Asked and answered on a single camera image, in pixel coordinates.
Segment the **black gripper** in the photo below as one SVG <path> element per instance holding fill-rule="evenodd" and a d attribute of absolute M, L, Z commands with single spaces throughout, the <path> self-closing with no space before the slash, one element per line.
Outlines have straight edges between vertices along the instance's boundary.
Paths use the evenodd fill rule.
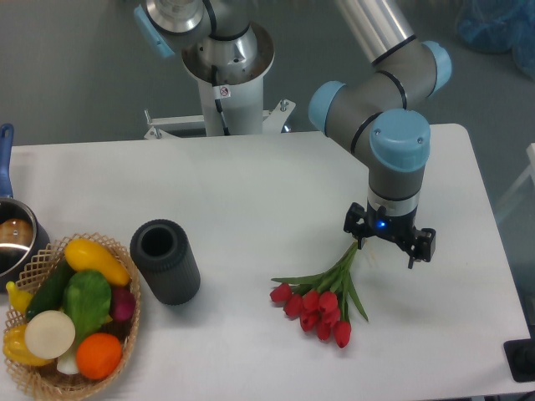
<path fill-rule="evenodd" d="M 353 202 L 345 216 L 344 232 L 356 240 L 359 250 L 372 236 L 395 243 L 409 254 L 408 268 L 412 269 L 416 262 L 430 262 L 436 248 L 436 231 L 415 227 L 416 211 L 415 208 L 402 216 L 390 216 L 384 206 L 374 209 L 369 202 L 366 207 Z"/>

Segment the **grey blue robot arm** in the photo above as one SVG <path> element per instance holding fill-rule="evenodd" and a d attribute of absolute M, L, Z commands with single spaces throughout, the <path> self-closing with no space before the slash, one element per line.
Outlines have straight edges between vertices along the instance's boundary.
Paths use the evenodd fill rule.
<path fill-rule="evenodd" d="M 429 261 L 436 233 L 417 228 L 431 128 L 414 106 L 451 76 L 438 43 L 421 42 L 392 1 L 339 1 L 337 8 L 374 68 L 357 88 L 338 81 L 319 87 L 308 106 L 313 126 L 369 171 L 365 206 L 353 204 L 344 230 L 357 241 L 395 243 L 410 262 Z M 273 41 L 235 1 L 143 1 L 134 11 L 147 43 L 162 57 L 179 53 L 197 81 L 206 133 L 258 134 L 263 78 Z"/>

